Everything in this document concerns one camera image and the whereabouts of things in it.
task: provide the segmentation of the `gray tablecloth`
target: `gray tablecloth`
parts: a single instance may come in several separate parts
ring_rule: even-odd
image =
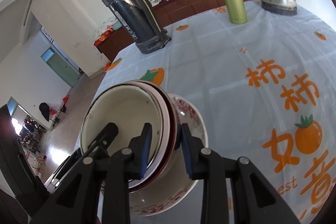
[[[146,74],[157,84],[163,77],[164,90],[199,109],[210,148],[250,158],[309,223],[336,181],[336,33],[301,7],[293,17],[266,12],[260,1],[245,7],[242,25],[217,8],[166,27],[172,41],[162,50],[144,55],[130,45],[95,97]],[[202,185],[172,209],[132,223],[199,223]]]

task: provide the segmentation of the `brown sideboard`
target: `brown sideboard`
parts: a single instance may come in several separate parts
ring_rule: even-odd
[[[154,6],[154,11],[162,27],[165,27],[189,16],[223,5],[225,5],[225,0],[169,0]],[[133,40],[126,30],[120,28],[112,32],[97,48],[113,62],[118,52],[132,43]]]

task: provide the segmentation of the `green door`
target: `green door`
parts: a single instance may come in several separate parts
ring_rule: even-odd
[[[57,52],[50,48],[41,57],[68,85],[75,85],[80,75]]]

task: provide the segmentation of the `stacked bowl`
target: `stacked bowl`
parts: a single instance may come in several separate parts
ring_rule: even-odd
[[[109,155],[127,147],[146,122],[152,125],[146,173],[141,180],[129,181],[131,213],[148,216],[164,212],[196,185],[197,181],[186,173],[182,148],[175,147],[180,123],[187,123],[191,134],[208,146],[203,119],[191,103],[147,81],[112,86],[93,101],[86,113],[80,135],[82,153],[109,122],[119,129],[107,149]]]

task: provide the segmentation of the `tiled floor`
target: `tiled floor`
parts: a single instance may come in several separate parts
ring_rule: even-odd
[[[41,171],[43,183],[72,154],[84,115],[104,76],[105,73],[102,73],[90,79],[87,75],[82,75],[70,90],[66,113],[61,116],[54,130],[42,137],[41,154],[47,156]]]

